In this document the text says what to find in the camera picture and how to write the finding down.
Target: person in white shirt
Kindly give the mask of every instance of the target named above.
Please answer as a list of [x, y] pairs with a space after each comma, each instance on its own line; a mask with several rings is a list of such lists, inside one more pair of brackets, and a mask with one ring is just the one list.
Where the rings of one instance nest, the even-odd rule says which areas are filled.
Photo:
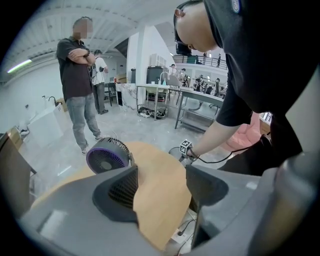
[[169, 74], [171, 76], [175, 76], [177, 74], [177, 68], [176, 68], [176, 65], [175, 64], [172, 64], [170, 67], [169, 67]]
[[108, 73], [108, 66], [101, 58], [101, 54], [102, 52], [99, 49], [94, 51], [95, 67], [93, 67], [92, 72], [95, 109], [100, 115], [108, 112], [105, 109], [105, 78], [103, 74], [103, 72]]

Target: hand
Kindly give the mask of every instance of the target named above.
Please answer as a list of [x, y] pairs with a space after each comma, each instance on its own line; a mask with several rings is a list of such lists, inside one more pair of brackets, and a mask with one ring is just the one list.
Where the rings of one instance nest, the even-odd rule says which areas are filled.
[[194, 157], [194, 155], [191, 153], [190, 149], [186, 152], [186, 155], [189, 157]]
[[88, 51], [86, 49], [74, 49], [72, 51], [69, 52], [69, 57], [71, 59], [73, 58], [79, 58], [79, 57], [83, 57], [84, 55], [86, 55], [88, 53]]

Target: black t-shirt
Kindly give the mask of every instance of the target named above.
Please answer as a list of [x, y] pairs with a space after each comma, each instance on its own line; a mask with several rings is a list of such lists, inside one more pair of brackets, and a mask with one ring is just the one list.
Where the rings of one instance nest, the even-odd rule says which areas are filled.
[[60, 66], [60, 78], [64, 100], [72, 97], [84, 97], [91, 94], [92, 80], [85, 64], [78, 64], [68, 58], [69, 53], [77, 48], [87, 49], [83, 41], [74, 37], [59, 41], [56, 56]]
[[250, 124], [252, 111], [271, 112], [273, 166], [277, 166], [302, 151], [285, 114], [308, 84], [319, 61], [314, 40], [317, 32], [311, 33], [314, 26], [306, 13], [299, 24], [310, 36], [306, 38], [308, 51], [315, 52], [314, 56], [308, 54], [299, 60], [297, 53], [289, 50], [301, 40], [298, 18], [294, 13], [289, 15], [290, 10], [282, 9], [278, 2], [265, 1], [263, 8], [255, 6], [255, 2], [258, 1], [204, 0], [213, 37], [224, 50], [228, 67], [228, 89], [216, 121], [232, 127]]

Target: wristwatch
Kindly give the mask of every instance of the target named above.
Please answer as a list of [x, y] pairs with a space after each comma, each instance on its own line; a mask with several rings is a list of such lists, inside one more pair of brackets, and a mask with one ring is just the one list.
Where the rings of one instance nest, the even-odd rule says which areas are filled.
[[87, 49], [87, 54], [86, 54], [86, 55], [84, 55], [83, 57], [85, 57], [85, 58], [86, 58], [86, 57], [88, 57], [88, 56], [89, 56], [89, 54], [90, 54], [90, 50], [88, 50], [88, 49]]

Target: purple fan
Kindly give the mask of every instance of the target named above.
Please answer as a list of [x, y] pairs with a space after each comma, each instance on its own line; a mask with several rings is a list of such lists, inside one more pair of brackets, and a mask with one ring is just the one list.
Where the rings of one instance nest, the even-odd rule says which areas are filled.
[[90, 169], [96, 173], [127, 167], [131, 154], [127, 146], [116, 138], [103, 138], [99, 140], [87, 153], [86, 162]]

